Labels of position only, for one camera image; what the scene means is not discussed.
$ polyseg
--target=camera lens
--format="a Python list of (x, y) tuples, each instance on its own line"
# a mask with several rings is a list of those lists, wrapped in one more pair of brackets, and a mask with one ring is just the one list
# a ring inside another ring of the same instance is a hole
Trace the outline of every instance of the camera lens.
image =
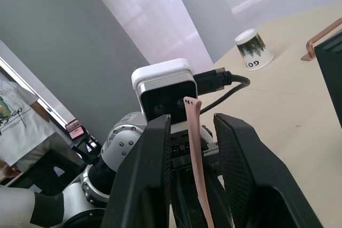
[(155, 115), (163, 115), (165, 113), (165, 108), (164, 108), (164, 105), (163, 104), (157, 104), (154, 109), (154, 114)]
[(181, 99), (179, 99), (178, 101), (177, 101), (177, 107), (178, 108), (184, 108), (184, 100), (183, 100), (183, 98), (181, 98)]

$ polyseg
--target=wooden table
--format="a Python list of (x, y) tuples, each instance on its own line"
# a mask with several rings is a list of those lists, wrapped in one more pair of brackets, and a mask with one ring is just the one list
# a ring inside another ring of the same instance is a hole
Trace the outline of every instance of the wooden table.
[[(249, 72), (238, 49), (231, 49), (214, 68), (246, 76), (251, 85), (201, 116), (213, 132), (214, 113), (252, 125), (286, 163), (324, 227), (342, 227), (342, 129), (317, 59), (300, 58), (306, 42), (340, 17), (342, 3), (337, 3), (260, 26), (275, 59)], [(201, 96), (203, 107), (226, 91)]]

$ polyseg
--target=window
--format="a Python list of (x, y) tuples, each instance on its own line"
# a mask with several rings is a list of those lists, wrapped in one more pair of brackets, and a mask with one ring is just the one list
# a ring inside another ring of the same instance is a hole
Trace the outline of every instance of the window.
[(0, 67), (3, 68), (15, 82), (37, 95), (39, 97), (39, 104), (42, 105), (64, 129), (67, 123), (75, 119), (67, 108), (62, 105), (62, 103), (2, 41), (0, 41)]

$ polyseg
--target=pink strap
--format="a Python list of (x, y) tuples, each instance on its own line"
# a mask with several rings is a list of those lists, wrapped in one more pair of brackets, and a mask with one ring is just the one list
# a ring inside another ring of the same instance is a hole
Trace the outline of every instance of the pink strap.
[(195, 177), (198, 199), (199, 203), (201, 204), (204, 216), (207, 220), (208, 227), (213, 228), (214, 223), (212, 214), (210, 212), (207, 191), (205, 189), (202, 151), (200, 143), (201, 136), (199, 132), (199, 112), (202, 102), (191, 97), (184, 97), (184, 104), (186, 110), (186, 119), (188, 120), (189, 127), (189, 143), (192, 170)]

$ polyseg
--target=white camera housing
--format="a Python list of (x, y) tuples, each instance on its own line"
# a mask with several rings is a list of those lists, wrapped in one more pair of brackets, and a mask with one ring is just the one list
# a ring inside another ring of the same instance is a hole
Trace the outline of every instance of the white camera housing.
[(146, 121), (161, 114), (171, 114), (172, 124), (185, 121), (185, 109), (181, 103), (177, 105), (177, 100), (183, 100), (185, 96), (197, 98), (193, 75), (192, 67), (184, 58), (135, 70), (132, 85)]

